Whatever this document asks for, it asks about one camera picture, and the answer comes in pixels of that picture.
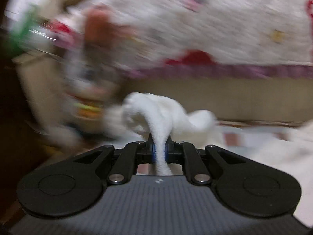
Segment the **grey bunny plush toy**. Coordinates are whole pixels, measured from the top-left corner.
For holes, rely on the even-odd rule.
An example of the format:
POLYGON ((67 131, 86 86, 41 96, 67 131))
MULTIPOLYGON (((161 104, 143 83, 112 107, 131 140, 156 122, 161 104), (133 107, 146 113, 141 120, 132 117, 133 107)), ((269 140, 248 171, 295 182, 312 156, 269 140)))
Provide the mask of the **grey bunny plush toy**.
POLYGON ((77 152, 84 143, 122 137, 127 127, 116 94, 122 85, 113 63, 114 45, 132 33, 112 22, 112 10, 93 6, 70 19, 78 40, 65 52, 62 79, 62 120, 47 128, 48 138, 64 152, 77 152))

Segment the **beige bed base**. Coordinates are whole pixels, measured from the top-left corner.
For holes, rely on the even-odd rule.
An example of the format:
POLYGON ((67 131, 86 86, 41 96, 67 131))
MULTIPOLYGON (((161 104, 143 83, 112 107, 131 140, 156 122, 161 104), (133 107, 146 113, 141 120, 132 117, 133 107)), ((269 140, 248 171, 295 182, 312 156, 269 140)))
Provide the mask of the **beige bed base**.
POLYGON ((169 78, 128 80, 119 92, 152 93, 188 112, 205 109, 220 120, 304 122, 312 119, 312 80, 290 78, 169 78))

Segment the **green white plastic bag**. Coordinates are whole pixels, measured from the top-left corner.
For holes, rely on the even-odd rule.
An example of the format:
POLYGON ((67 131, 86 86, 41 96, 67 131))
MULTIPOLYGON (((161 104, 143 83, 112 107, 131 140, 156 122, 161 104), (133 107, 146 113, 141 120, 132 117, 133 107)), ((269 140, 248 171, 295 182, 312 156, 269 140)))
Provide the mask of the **green white plastic bag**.
POLYGON ((15 23, 8 32, 3 47, 8 57, 13 58, 31 50, 30 31, 37 25, 38 6, 30 4, 22 14, 21 19, 15 23))

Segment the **cream fleece zip jacket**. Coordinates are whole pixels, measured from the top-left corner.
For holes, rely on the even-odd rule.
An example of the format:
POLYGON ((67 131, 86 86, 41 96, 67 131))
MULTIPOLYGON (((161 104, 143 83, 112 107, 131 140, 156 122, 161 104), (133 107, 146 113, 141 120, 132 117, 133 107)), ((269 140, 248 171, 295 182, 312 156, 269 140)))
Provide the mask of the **cream fleece zip jacket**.
MULTIPOLYGON (((133 92, 126 96, 122 105, 105 110, 102 124, 112 138, 137 134, 147 139, 152 134, 156 139, 156 164, 142 174, 168 176, 181 174, 177 164, 166 164, 161 143, 167 136, 174 141, 187 141, 198 148, 214 144, 225 147, 226 142, 216 116, 207 110, 187 113, 177 101, 150 93, 133 92)), ((248 151, 255 161, 285 171, 294 176, 302 187, 302 197, 296 217, 312 225, 312 121, 299 128, 288 128, 285 140, 261 141, 258 149, 248 151)))

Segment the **cream bedside cabinet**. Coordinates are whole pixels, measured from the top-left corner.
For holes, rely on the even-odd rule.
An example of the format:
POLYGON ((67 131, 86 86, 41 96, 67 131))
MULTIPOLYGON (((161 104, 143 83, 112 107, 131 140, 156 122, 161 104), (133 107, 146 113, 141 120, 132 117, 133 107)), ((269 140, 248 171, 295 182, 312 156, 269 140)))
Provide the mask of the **cream bedside cabinet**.
POLYGON ((43 128, 61 124, 63 86, 60 63, 37 50, 13 58, 13 63, 38 124, 43 128))

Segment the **white quilt with red bears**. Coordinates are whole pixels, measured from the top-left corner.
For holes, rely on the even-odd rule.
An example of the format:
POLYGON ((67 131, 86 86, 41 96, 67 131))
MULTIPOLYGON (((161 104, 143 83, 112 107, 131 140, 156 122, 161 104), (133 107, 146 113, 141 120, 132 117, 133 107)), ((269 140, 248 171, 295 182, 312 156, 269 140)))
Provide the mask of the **white quilt with red bears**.
POLYGON ((112 64, 131 78, 312 77, 312 0, 47 0, 40 13, 83 33, 99 8, 117 32, 112 64))

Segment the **checkered floor rug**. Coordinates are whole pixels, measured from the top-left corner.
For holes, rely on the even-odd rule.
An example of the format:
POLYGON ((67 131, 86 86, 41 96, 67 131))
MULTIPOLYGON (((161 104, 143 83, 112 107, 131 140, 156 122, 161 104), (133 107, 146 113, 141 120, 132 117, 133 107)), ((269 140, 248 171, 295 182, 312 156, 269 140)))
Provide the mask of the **checkered floor rug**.
POLYGON ((203 148, 215 144, 233 153, 285 171, 298 180, 312 178, 312 120, 299 126, 253 125, 234 127, 215 126, 205 139, 191 134, 172 139, 193 143, 203 148))

